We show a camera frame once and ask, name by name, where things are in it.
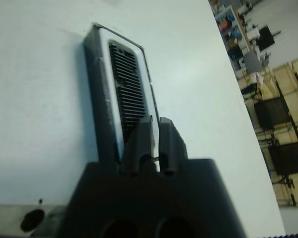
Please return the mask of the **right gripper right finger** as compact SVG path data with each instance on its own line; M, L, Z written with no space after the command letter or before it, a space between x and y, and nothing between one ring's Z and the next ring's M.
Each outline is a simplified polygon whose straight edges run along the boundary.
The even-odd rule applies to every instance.
M171 119L161 117L159 122L160 172L172 176L180 170L181 163L188 160L186 144Z

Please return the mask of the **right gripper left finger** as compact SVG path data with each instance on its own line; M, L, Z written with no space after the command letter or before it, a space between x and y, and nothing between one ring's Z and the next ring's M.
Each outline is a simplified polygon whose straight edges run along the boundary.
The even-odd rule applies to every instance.
M125 144L121 161L123 174L139 174L153 159L152 116L145 116L136 125Z

